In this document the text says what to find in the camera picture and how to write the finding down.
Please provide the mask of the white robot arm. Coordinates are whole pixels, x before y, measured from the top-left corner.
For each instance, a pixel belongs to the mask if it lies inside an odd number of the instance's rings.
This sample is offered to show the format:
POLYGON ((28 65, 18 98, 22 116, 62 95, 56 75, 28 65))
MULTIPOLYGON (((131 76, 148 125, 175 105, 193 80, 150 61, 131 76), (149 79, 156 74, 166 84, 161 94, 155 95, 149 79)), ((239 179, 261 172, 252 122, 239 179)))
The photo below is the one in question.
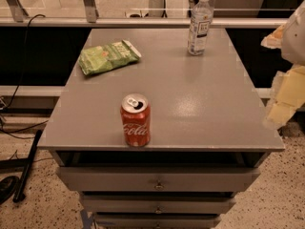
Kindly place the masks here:
POLYGON ((261 45, 280 49, 282 58, 293 64, 287 72, 275 74, 266 107, 264 125, 277 130, 305 104, 305 1, 261 45))

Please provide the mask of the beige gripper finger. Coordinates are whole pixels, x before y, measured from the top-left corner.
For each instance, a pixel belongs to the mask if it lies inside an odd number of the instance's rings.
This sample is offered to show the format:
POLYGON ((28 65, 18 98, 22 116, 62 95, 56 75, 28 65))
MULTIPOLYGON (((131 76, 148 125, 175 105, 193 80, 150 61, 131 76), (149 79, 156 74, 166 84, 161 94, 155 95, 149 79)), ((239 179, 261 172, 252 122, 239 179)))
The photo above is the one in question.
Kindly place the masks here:
POLYGON ((305 67, 294 64, 287 72, 277 72, 271 98, 263 119, 265 127, 273 130, 286 125, 295 112, 305 104, 305 67))
POLYGON ((285 25, 279 26, 261 41, 261 46, 268 49, 280 49, 282 47, 282 38, 285 25))

